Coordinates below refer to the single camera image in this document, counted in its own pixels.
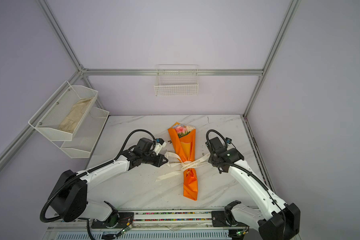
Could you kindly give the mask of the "cream printed ribbon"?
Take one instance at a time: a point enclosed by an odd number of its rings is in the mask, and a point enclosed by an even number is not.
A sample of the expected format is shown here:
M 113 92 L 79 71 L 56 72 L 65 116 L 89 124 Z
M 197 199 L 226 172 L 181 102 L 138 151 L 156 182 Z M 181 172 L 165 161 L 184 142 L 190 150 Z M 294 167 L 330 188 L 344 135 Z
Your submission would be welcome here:
M 180 156 L 178 156 L 175 153 L 172 152 L 166 152 L 165 153 L 165 157 L 167 159 L 176 159 L 176 162 L 168 162 L 167 165 L 171 168 L 174 167 L 178 167 L 181 166 L 181 168 L 179 170 L 167 173 L 165 175 L 159 176 L 156 179 L 156 182 L 159 181 L 163 181 L 178 175 L 182 175 L 183 172 L 185 172 L 186 170 L 190 170 L 190 169 L 197 169 L 200 167 L 205 166 L 206 164 L 208 164 L 208 159 L 210 158 L 211 154 L 206 154 L 203 157 L 191 162 L 191 161 L 186 161 L 186 162 L 182 162 Z

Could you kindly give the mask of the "orange wrapping paper sheet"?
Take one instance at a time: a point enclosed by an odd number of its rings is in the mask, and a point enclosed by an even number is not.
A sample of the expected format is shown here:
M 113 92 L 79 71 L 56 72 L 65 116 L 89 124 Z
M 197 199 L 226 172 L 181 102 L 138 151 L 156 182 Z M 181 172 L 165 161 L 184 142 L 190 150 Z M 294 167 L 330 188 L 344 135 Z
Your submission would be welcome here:
M 193 162 L 196 160 L 196 128 L 195 130 L 188 132 L 186 136 L 179 138 L 175 131 L 175 127 L 179 125 L 184 127 L 189 126 L 176 122 L 168 129 L 168 133 L 171 138 L 175 153 L 180 156 L 182 162 Z M 198 198 L 198 178 L 196 170 L 186 170 L 185 172 L 183 172 L 183 176 L 184 197 L 196 201 Z

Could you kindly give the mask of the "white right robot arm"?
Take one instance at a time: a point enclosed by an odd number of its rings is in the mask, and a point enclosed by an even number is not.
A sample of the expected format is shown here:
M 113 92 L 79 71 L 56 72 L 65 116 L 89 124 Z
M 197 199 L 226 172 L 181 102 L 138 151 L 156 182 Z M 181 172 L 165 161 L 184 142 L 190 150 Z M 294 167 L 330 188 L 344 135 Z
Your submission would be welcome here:
M 208 140 L 206 146 L 210 152 L 208 162 L 220 173 L 234 177 L 257 205 L 252 209 L 233 201 L 225 206 L 225 221 L 230 227 L 244 224 L 258 231 L 264 240 L 290 240 L 299 234 L 300 209 L 267 187 L 236 148 L 228 149 L 218 137 Z

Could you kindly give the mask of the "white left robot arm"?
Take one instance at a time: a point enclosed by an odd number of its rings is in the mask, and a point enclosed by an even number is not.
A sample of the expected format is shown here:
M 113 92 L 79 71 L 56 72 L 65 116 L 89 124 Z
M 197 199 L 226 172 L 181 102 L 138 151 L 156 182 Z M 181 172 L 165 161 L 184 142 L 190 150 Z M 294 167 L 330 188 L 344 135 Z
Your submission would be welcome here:
M 83 171 L 63 172 L 41 209 L 40 221 L 50 223 L 58 220 L 86 220 L 87 233 L 91 240 L 94 236 L 90 230 L 90 222 L 100 222 L 108 229 L 122 226 L 123 230 L 116 234 L 115 238 L 119 238 L 131 228 L 132 217 L 122 218 L 110 202 L 90 200 L 88 193 L 98 185 L 142 164 L 159 168 L 168 163 L 168 159 L 160 153 L 166 146 L 162 138 L 141 138 L 137 144 L 126 148 L 130 137 L 138 132 L 139 130 L 134 130 L 127 136 L 118 154 L 112 159 Z

